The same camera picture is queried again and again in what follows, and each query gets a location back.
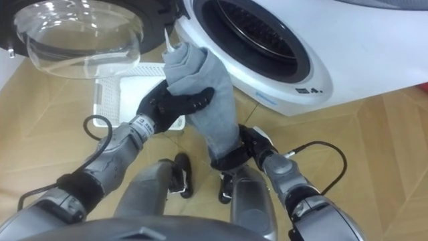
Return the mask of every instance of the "robot leg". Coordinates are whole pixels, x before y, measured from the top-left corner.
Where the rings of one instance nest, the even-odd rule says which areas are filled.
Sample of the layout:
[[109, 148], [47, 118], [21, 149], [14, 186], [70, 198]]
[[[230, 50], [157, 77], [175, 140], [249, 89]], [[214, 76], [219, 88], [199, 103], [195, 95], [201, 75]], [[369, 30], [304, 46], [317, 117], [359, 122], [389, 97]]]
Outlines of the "robot leg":
[[260, 172], [248, 166], [233, 177], [231, 222], [257, 232], [268, 240], [278, 239], [269, 189]]
[[163, 215], [168, 191], [184, 198], [193, 194], [190, 161], [184, 154], [178, 154], [175, 161], [162, 159], [137, 174], [119, 201], [114, 217]]

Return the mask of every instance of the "black cable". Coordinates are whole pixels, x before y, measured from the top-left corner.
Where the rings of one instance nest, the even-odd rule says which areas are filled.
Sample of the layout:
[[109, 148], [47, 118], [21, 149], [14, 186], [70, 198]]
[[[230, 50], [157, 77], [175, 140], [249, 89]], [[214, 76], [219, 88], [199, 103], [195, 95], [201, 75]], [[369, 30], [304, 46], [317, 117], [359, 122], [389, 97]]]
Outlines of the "black cable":
[[35, 195], [35, 194], [39, 194], [41, 192], [47, 191], [47, 190], [49, 190], [51, 188], [55, 188], [57, 186], [58, 185], [56, 183], [54, 183], [54, 184], [47, 185], [45, 187], [37, 188], [33, 191], [29, 191], [29, 192], [24, 193], [18, 200], [18, 211], [22, 210], [22, 208], [24, 206], [24, 201], [27, 197]]
[[[100, 119], [103, 120], [108, 128], [108, 134], [106, 137], [106, 140], [104, 141], [104, 144], [85, 162], [83, 163], [80, 167], [78, 167], [73, 173], [77, 173], [79, 171], [83, 171], [89, 164], [91, 164], [93, 161], [95, 161], [97, 158], [99, 158], [99, 156], [102, 154], [102, 152], [104, 150], [106, 150], [108, 144], [110, 143], [110, 141], [112, 140], [113, 137], [113, 126], [112, 123], [104, 116], [99, 115], [99, 114], [93, 114], [91, 116], [88, 116], [85, 118], [85, 120], [83, 121], [83, 129], [85, 130], [85, 133], [90, 136], [91, 138], [93, 138], [94, 140], [100, 141], [101, 138], [97, 137], [96, 135], [92, 134], [89, 129], [88, 129], [88, 123], [92, 120], [92, 119]], [[50, 184], [47, 185], [45, 187], [41, 187], [41, 188], [37, 188], [35, 190], [29, 191], [24, 193], [18, 200], [18, 211], [22, 210], [23, 205], [24, 205], [24, 201], [27, 197], [35, 195], [35, 194], [39, 194], [41, 192], [47, 191], [51, 188], [55, 188], [57, 187], [58, 184], [54, 183], [54, 184]]]
[[108, 134], [107, 134], [106, 140], [104, 141], [104, 144], [98, 149], [98, 151], [96, 151], [85, 163], [83, 163], [83, 165], [81, 165], [79, 168], [77, 168], [73, 173], [76, 173], [78, 171], [83, 171], [89, 164], [91, 164], [93, 161], [95, 161], [97, 158], [99, 158], [99, 156], [101, 156], [102, 152], [107, 148], [108, 144], [110, 144], [110, 141], [112, 140], [112, 137], [113, 137], [112, 123], [106, 117], [99, 115], [99, 114], [93, 114], [91, 116], [88, 116], [83, 121], [83, 129], [85, 130], [86, 134], [88, 134], [94, 140], [97, 140], [97, 141], [101, 140], [97, 136], [93, 135], [88, 129], [89, 121], [91, 121], [92, 119], [95, 119], [95, 118], [103, 120], [107, 124]]
[[336, 179], [334, 179], [322, 192], [321, 195], [326, 195], [326, 193], [328, 193], [328, 191], [330, 191], [345, 175], [346, 170], [348, 169], [348, 161], [346, 160], [346, 156], [343, 153], [342, 150], [340, 150], [337, 146], [327, 143], [325, 141], [312, 141], [309, 142], [305, 145], [302, 145], [296, 149], [293, 149], [292, 151], [289, 151], [286, 155], [295, 155], [297, 153], [299, 153], [300, 151], [303, 151], [304, 149], [306, 149], [309, 146], [312, 145], [325, 145], [327, 147], [333, 148], [335, 151], [337, 151], [339, 153], [339, 155], [342, 157], [342, 161], [343, 161], [343, 168], [342, 171], [340, 172], [340, 174], [336, 177]]

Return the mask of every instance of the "circular window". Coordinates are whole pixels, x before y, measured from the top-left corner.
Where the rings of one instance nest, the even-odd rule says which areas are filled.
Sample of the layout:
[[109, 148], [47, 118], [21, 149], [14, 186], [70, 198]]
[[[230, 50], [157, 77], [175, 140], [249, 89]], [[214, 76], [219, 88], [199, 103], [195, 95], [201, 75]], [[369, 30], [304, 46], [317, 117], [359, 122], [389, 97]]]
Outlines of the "circular window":
[[200, 0], [195, 15], [211, 39], [231, 57], [272, 80], [297, 83], [309, 73], [297, 37], [253, 1]]
[[14, 25], [33, 64], [57, 76], [112, 76], [140, 60], [140, 18], [111, 3], [34, 3], [17, 12]]

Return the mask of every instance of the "washing machine door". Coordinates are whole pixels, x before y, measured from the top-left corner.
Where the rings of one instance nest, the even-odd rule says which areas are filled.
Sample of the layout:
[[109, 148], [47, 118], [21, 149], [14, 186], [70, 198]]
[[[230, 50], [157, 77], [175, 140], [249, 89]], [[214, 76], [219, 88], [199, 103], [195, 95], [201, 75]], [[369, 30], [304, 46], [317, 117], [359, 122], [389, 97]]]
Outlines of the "washing machine door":
[[175, 0], [1, 0], [0, 46], [56, 76], [113, 76], [163, 43], [178, 15]]

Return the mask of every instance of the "transparent lid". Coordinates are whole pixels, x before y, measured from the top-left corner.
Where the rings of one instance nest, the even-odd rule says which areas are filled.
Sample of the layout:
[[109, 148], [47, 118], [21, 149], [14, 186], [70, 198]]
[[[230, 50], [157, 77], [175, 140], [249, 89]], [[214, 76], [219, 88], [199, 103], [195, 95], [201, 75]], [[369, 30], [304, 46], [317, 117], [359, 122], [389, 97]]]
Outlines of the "transparent lid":
[[107, 77], [140, 61], [143, 24], [136, 14], [118, 5], [43, 1], [20, 10], [14, 24], [33, 64], [49, 74]]

